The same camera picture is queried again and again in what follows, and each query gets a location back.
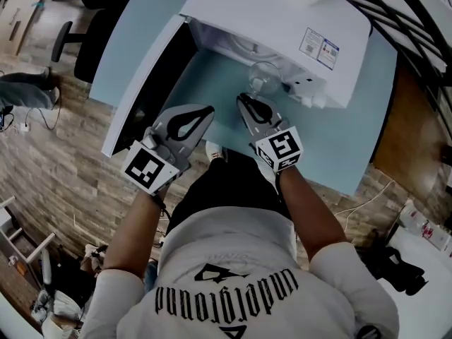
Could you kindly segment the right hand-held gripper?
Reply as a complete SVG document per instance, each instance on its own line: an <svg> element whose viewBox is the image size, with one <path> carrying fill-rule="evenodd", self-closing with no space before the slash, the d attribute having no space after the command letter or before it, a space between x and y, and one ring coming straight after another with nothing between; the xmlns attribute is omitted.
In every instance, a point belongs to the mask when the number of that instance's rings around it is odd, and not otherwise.
<svg viewBox="0 0 452 339"><path fill-rule="evenodd" d="M255 153L275 173L298 163L304 149L295 126L282 119L274 101L240 93L237 108L251 134Z"/></svg>

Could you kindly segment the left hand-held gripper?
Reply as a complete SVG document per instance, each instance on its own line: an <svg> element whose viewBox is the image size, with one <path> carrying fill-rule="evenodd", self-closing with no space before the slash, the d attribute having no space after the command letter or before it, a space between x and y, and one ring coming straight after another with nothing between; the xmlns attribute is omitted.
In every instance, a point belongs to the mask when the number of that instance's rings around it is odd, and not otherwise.
<svg viewBox="0 0 452 339"><path fill-rule="evenodd" d="M215 116L209 105L187 104L166 109L141 141L134 141L121 173L137 187L156 195L188 168L188 156Z"/></svg>

